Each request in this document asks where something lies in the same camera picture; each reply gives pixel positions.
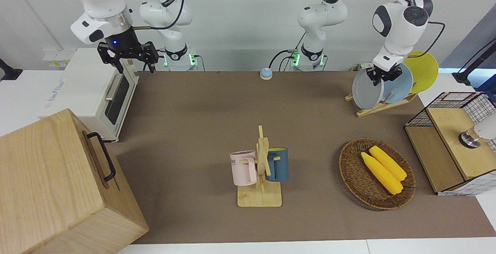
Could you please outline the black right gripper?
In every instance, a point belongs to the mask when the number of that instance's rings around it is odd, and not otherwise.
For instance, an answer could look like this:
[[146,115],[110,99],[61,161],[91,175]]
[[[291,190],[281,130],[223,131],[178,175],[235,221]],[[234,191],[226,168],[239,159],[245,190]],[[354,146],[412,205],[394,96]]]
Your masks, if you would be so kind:
[[141,44],[133,29],[107,37],[105,42],[98,44],[97,52],[103,63],[114,65],[120,74],[124,71],[120,59],[137,59],[144,62],[151,73],[155,72],[155,65],[159,62],[154,44],[150,41]]

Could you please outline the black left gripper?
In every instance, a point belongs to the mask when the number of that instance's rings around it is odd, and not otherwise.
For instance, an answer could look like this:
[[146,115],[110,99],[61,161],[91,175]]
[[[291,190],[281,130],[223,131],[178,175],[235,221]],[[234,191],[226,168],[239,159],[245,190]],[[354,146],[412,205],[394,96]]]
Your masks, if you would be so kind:
[[374,86],[379,85],[381,81],[394,81],[400,75],[402,75],[402,69],[399,65],[395,65],[390,68],[388,72],[382,70],[376,65],[373,68],[366,69],[367,76],[370,78]]

